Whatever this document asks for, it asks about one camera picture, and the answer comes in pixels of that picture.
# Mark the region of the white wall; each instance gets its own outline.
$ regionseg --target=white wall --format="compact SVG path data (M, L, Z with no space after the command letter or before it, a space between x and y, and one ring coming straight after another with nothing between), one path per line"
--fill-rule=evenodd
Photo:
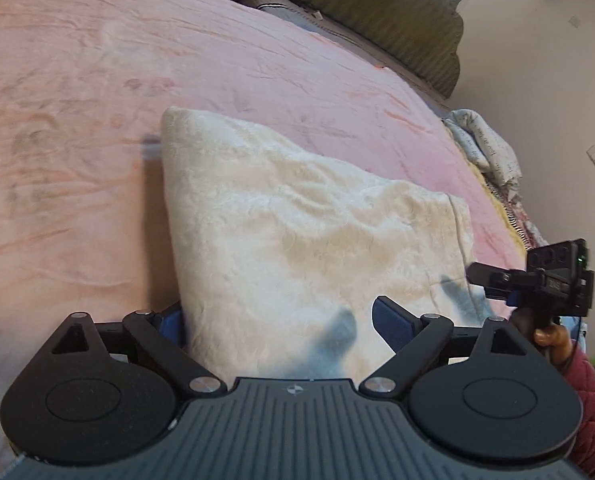
M463 0L459 10L450 106L479 111L511 143L530 216L551 242L586 238L595 270L595 0ZM593 355L595 301L589 325Z

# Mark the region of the fluffy white cushion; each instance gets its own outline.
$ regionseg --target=fluffy white cushion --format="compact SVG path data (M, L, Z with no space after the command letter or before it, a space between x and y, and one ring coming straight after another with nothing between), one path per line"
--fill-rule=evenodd
M308 153L259 124L170 108L165 197L190 354L236 376L350 377L392 352L371 323L385 294L479 325L463 200Z

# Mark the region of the bed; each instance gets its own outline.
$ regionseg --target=bed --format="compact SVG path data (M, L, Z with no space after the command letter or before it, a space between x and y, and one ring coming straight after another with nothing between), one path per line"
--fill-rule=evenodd
M391 70L229 0L0 0L0 399L69 313L103 322L177 301L170 106L462 197L477 258L523 266L481 176ZM0 471L10 458L0 429Z

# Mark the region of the red sleeve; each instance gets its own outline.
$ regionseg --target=red sleeve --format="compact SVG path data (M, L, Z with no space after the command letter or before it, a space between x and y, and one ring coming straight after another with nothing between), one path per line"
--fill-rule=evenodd
M580 394L584 407L569 460L595 480L595 370L579 348L564 378Z

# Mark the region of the hand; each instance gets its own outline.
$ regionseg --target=hand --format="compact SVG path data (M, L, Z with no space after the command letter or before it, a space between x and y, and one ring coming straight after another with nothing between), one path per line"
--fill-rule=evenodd
M540 346L551 347L551 363L555 366L564 364L573 353L573 342L565 326L553 324L538 328L533 333L533 339Z

